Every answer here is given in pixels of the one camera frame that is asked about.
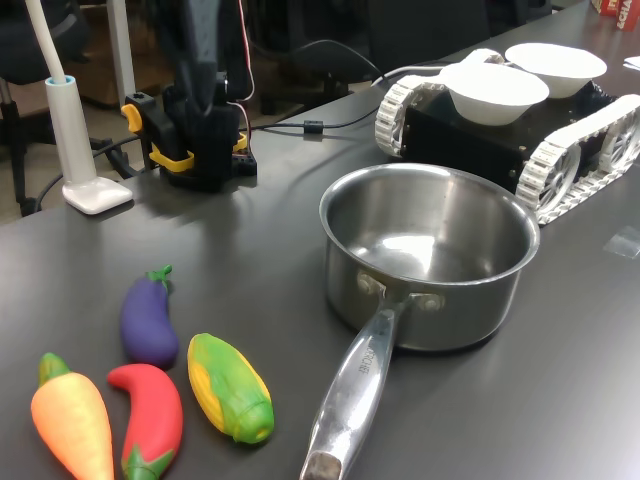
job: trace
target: lamp base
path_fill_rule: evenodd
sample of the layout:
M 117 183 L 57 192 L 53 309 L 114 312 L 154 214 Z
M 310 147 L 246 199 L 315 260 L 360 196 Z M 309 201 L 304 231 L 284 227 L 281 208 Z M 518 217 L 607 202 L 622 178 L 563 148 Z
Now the lamp base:
M 95 215 L 128 202 L 133 193 L 113 180 L 96 177 L 83 183 L 65 183 L 64 199 L 87 215 Z

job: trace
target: white desk lamp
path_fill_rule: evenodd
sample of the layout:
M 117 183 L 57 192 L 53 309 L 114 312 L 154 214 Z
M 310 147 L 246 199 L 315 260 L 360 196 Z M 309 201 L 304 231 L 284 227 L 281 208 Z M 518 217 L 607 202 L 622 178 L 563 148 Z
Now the white desk lamp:
M 67 203 L 89 215 L 128 202 L 133 198 L 131 190 L 97 176 L 76 79 L 62 70 L 40 0 L 26 3 L 51 74 L 45 86 L 64 176 L 62 195 Z

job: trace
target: saucepan handle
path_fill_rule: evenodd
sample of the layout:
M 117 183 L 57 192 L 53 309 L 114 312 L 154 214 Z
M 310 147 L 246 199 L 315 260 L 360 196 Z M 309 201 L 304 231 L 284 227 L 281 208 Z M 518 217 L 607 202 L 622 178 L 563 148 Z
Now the saucepan handle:
M 318 411 L 300 480 L 344 479 L 378 407 L 406 303 L 381 298 L 349 347 Z

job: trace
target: tracked robot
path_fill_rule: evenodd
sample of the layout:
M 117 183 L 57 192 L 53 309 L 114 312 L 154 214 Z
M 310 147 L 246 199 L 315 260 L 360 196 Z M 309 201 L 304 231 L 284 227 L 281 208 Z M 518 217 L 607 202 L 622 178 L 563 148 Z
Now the tracked robot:
M 464 62 L 505 59 L 480 49 Z M 408 75 L 385 95 L 375 136 L 394 157 L 498 183 L 545 225 L 629 170 L 640 152 L 640 96 L 610 97 L 589 82 L 569 98 L 534 105 L 513 124 L 488 127 L 456 112 L 445 76 Z

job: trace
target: saucepan rim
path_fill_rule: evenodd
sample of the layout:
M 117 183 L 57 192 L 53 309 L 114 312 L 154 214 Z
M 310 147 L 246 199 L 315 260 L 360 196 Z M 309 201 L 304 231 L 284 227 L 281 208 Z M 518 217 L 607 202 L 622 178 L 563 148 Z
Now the saucepan rim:
M 344 191 L 346 188 L 351 186 L 357 179 L 362 179 L 362 177 L 368 176 L 378 176 L 382 175 L 386 171 L 414 171 L 414 172 L 427 172 L 440 176 L 457 176 L 462 177 L 472 182 L 476 182 L 480 185 L 483 185 L 491 190 L 493 190 L 496 194 L 501 195 L 505 200 L 511 203 L 514 207 L 514 210 L 523 217 L 524 225 L 526 225 L 527 230 L 529 230 L 529 247 L 527 253 L 522 257 L 522 259 L 513 267 L 504 272 L 501 272 L 497 275 L 493 275 L 491 277 L 481 278 L 477 280 L 467 280 L 464 282 L 438 282 L 438 281 L 425 281 L 420 280 L 413 277 L 407 277 L 403 275 L 397 275 L 393 273 L 386 272 L 385 270 L 376 267 L 375 265 L 363 260 L 358 257 L 356 254 L 351 252 L 348 248 L 346 248 L 333 234 L 331 227 L 329 225 L 329 219 L 327 218 L 329 207 L 331 203 L 334 201 L 335 197 L 340 194 L 340 192 Z M 386 277 L 400 280 L 404 282 L 411 282 L 416 284 L 422 284 L 426 286 L 464 286 L 464 285 L 481 285 L 484 283 L 495 282 L 496 280 L 500 280 L 502 278 L 513 275 L 514 273 L 521 270 L 525 265 L 527 265 L 531 259 L 535 256 L 540 246 L 540 228 L 538 227 L 538 222 L 536 220 L 535 215 L 527 209 L 521 202 L 518 200 L 515 195 L 513 195 L 508 190 L 505 190 L 499 185 L 496 185 L 489 180 L 486 180 L 477 175 L 473 175 L 468 172 L 463 172 L 461 170 L 456 170 L 454 168 L 448 167 L 439 167 L 436 165 L 427 165 L 422 163 L 391 163 L 385 165 L 376 165 L 373 167 L 366 167 L 360 170 L 356 170 L 351 172 L 335 182 L 324 192 L 322 195 L 322 199 L 320 200 L 320 220 L 322 222 L 322 226 L 324 228 L 325 233 L 329 237 L 329 239 L 346 255 L 350 258 L 358 262 L 360 265 L 377 272 Z

